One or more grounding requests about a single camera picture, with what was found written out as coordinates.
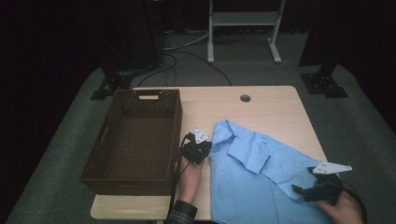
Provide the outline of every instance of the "light blue button-up shirt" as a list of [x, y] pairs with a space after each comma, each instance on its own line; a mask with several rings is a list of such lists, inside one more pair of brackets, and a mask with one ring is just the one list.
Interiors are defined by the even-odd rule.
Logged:
[[307, 167], [319, 161], [270, 136], [228, 120], [218, 122], [209, 153], [213, 221], [243, 223], [332, 223], [291, 185], [312, 188]]

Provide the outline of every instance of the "brown wicker basket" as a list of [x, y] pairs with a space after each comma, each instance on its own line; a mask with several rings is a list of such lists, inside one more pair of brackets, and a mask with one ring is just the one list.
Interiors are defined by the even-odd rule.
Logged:
[[79, 178], [97, 194], [170, 195], [179, 90], [116, 91]]

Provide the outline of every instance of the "shirt sleeve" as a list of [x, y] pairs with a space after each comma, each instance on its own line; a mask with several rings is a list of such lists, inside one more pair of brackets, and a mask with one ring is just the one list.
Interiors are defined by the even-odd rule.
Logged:
[[173, 207], [168, 219], [166, 219], [166, 224], [192, 224], [195, 215], [197, 214], [198, 208], [190, 203], [185, 203], [181, 200], [177, 200], [175, 206]]

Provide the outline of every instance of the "hand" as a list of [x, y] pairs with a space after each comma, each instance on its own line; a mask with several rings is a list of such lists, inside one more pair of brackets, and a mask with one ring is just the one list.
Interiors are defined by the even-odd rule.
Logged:
[[178, 180], [178, 185], [180, 187], [178, 194], [179, 200], [186, 203], [192, 203], [194, 201], [201, 183], [204, 163], [205, 161], [202, 161], [201, 164], [194, 164], [192, 162], [189, 164], [189, 161], [186, 158], [183, 157], [181, 159], [180, 172], [183, 173], [181, 173]]
[[331, 206], [323, 201], [316, 204], [321, 207], [335, 224], [362, 224], [361, 213], [355, 200], [344, 190], [338, 197], [337, 204]]

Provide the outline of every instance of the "table top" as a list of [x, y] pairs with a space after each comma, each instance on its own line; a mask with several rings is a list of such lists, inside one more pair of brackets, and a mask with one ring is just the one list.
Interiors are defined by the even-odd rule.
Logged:
[[[269, 135], [313, 159], [326, 161], [297, 91], [291, 86], [177, 87], [183, 117], [180, 140], [197, 127], [211, 135], [216, 122], [229, 121]], [[250, 97], [249, 102], [241, 100]], [[96, 195], [91, 216], [100, 219], [164, 220], [170, 196]], [[197, 220], [210, 220], [210, 162], [206, 158], [195, 197]]]

